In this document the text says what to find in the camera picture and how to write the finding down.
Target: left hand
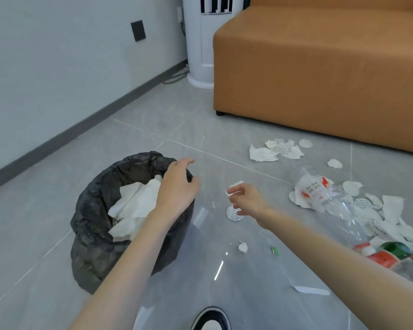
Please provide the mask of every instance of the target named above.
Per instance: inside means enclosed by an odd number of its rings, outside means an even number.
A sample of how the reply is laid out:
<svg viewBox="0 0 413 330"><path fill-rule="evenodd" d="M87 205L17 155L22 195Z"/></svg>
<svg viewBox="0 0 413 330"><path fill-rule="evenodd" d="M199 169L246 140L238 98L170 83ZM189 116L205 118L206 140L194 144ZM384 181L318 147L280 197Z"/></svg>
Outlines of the left hand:
<svg viewBox="0 0 413 330"><path fill-rule="evenodd" d="M155 211L169 227L192 203L200 188L199 177L187 181L187 167L194 163L191 157L172 162L161 182Z"/></svg>

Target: white wall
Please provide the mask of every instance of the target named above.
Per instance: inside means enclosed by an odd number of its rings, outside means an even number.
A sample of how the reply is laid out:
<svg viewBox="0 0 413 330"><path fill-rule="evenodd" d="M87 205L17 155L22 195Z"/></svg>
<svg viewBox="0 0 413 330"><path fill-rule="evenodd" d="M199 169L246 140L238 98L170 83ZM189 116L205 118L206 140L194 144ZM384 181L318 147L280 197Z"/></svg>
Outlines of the white wall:
<svg viewBox="0 0 413 330"><path fill-rule="evenodd" d="M186 59L181 5L0 0L0 168Z"/></svg>

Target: hand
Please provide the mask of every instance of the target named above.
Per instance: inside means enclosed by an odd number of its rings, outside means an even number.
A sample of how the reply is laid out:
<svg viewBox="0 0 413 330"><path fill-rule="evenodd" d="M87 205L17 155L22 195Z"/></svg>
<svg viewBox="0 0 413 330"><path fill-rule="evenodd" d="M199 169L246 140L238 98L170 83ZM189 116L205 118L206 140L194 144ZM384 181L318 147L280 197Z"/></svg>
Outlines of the hand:
<svg viewBox="0 0 413 330"><path fill-rule="evenodd" d="M162 179L154 210L160 216L168 217L170 226L192 203L199 191L199 177L193 177L191 183L187 181L187 167L194 161L193 158L183 158L172 162Z"/></svg>
<svg viewBox="0 0 413 330"><path fill-rule="evenodd" d="M237 215L252 216L260 227L267 227L267 223L264 221L271 207L253 185L241 183L235 187L230 187L227 192L232 194L229 197L229 201L234 204L233 207L240 209Z"/></svg>

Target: orange sofa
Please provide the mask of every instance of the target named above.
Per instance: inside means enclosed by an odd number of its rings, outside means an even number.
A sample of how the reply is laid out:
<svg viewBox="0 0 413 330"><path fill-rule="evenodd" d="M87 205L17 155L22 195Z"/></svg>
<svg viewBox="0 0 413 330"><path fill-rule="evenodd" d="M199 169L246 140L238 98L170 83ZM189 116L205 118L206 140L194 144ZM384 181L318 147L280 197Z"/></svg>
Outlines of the orange sofa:
<svg viewBox="0 0 413 330"><path fill-rule="evenodd" d="M413 152L413 0L251 0L214 64L218 114Z"/></svg>

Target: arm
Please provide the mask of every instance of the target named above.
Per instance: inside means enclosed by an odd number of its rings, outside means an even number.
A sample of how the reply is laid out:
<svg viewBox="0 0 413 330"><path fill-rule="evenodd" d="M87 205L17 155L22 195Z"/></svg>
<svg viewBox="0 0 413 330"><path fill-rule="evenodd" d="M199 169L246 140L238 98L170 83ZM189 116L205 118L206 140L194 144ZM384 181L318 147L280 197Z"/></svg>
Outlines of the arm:
<svg viewBox="0 0 413 330"><path fill-rule="evenodd" d="M199 179L187 182L194 159L173 162L162 180L156 207L69 330L132 330L147 282L164 238L192 203Z"/></svg>
<svg viewBox="0 0 413 330"><path fill-rule="evenodd" d="M277 212L252 185L228 193L238 215L272 231L368 328L413 329L413 283Z"/></svg>

